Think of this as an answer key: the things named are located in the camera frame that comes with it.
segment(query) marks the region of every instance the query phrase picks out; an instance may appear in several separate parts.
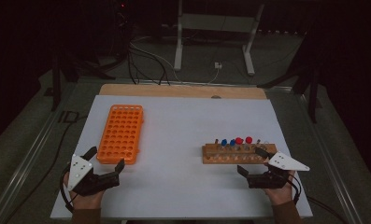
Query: dark background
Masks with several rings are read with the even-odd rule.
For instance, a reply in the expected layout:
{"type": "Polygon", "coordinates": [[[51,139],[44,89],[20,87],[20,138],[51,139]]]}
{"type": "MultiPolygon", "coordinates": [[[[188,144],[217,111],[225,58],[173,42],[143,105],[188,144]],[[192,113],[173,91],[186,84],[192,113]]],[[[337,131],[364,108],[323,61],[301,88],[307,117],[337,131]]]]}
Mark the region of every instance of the dark background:
{"type": "MultiPolygon", "coordinates": [[[[0,134],[39,91],[37,79],[51,69],[57,43],[81,60],[97,62],[97,53],[107,53],[99,40],[109,35],[113,1],[81,2],[0,1],[0,134]]],[[[129,6],[122,12],[127,19],[150,35],[159,37],[161,24],[177,22],[177,1],[120,2],[129,6]]],[[[184,11],[204,12],[209,2],[184,1],[184,11]]],[[[250,1],[232,2],[215,1],[209,13],[255,13],[244,7],[250,1]]],[[[371,0],[289,2],[266,4],[260,32],[305,36],[291,67],[319,67],[319,83],[371,171],[371,0]]]]}

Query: wooden test tube rack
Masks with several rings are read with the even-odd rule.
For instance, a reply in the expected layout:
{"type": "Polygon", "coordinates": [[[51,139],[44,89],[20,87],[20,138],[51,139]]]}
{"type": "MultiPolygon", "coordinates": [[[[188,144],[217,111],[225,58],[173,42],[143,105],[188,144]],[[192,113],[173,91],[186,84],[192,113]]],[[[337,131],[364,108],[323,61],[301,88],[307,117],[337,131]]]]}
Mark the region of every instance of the wooden test tube rack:
{"type": "Polygon", "coordinates": [[[269,153],[278,152],[275,144],[250,144],[249,149],[245,145],[239,146],[238,150],[221,144],[205,144],[203,149],[204,164],[263,164],[264,159],[255,154],[255,148],[260,147],[269,153]]]}

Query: brown sleeve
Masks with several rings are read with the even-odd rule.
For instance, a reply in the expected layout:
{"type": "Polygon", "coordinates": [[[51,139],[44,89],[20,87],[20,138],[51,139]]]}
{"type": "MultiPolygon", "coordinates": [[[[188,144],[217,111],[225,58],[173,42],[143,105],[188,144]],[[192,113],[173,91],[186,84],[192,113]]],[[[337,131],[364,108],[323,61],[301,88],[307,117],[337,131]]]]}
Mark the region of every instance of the brown sleeve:
{"type": "Polygon", "coordinates": [[[298,210],[293,201],[280,205],[273,205],[273,216],[277,224],[302,224],[298,210]]]}
{"type": "Polygon", "coordinates": [[[100,224],[101,209],[75,209],[72,214],[73,224],[100,224]]]}

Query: red cap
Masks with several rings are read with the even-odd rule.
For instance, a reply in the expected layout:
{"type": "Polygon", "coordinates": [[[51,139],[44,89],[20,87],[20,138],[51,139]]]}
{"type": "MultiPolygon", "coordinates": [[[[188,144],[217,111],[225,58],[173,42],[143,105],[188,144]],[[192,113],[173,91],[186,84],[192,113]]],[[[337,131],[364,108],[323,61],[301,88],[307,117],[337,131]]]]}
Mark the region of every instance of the red cap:
{"type": "Polygon", "coordinates": [[[243,139],[241,139],[241,138],[236,138],[236,139],[235,139],[235,143],[238,144],[238,145],[240,145],[240,144],[243,143],[243,139]]]}
{"type": "Polygon", "coordinates": [[[248,137],[246,138],[246,143],[247,143],[247,144],[251,144],[251,143],[252,143],[252,138],[248,136],[248,137]]]}

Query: white bracket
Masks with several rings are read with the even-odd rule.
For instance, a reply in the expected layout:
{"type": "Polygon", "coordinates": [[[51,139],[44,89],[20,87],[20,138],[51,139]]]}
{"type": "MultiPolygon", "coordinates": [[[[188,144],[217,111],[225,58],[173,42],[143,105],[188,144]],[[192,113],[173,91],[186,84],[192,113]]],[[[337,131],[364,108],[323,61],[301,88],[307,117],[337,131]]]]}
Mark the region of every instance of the white bracket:
{"type": "Polygon", "coordinates": [[[294,171],[309,171],[310,168],[303,163],[294,160],[293,158],[285,155],[282,152],[277,152],[272,159],[269,160],[269,164],[280,168],[281,170],[294,170],[294,171]]]}
{"type": "Polygon", "coordinates": [[[80,180],[82,180],[83,177],[92,170],[92,168],[93,165],[91,163],[74,154],[72,156],[71,169],[69,171],[68,190],[73,190],[80,180]]]}

